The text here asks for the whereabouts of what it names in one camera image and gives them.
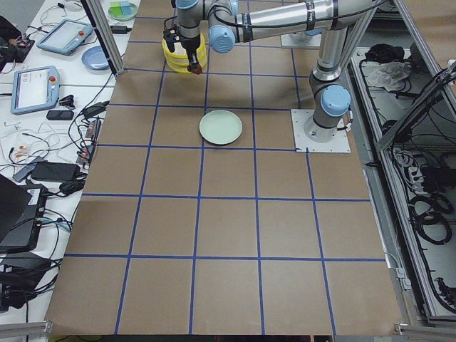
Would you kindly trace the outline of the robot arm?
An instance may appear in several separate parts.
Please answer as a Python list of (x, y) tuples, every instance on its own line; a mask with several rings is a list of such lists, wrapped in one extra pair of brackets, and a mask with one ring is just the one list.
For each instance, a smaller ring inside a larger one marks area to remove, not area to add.
[(241, 14), (237, 1), (173, 1), (176, 23), (164, 28), (163, 39), (170, 51), (180, 43), (188, 58), (187, 70), (200, 74), (197, 49), (203, 21), (208, 23), (209, 46), (217, 53), (231, 51), (236, 43), (320, 33), (318, 58), (309, 78), (316, 109), (304, 129), (311, 139), (327, 141), (335, 135), (351, 104), (348, 91), (338, 84), (348, 55), (354, 49), (353, 42), (346, 41), (348, 28), (360, 28), (380, 4), (380, 1), (299, 1)]

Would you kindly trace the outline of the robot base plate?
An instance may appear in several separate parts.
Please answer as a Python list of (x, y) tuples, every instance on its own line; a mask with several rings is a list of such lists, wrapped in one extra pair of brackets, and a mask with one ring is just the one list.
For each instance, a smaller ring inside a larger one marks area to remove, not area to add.
[(348, 134), (340, 118), (335, 128), (321, 128), (314, 122), (314, 110), (291, 110), (295, 151), (314, 153), (350, 153)]
[(321, 34), (309, 36), (304, 32), (281, 35), (281, 45), (284, 48), (305, 48), (318, 50), (321, 43)]

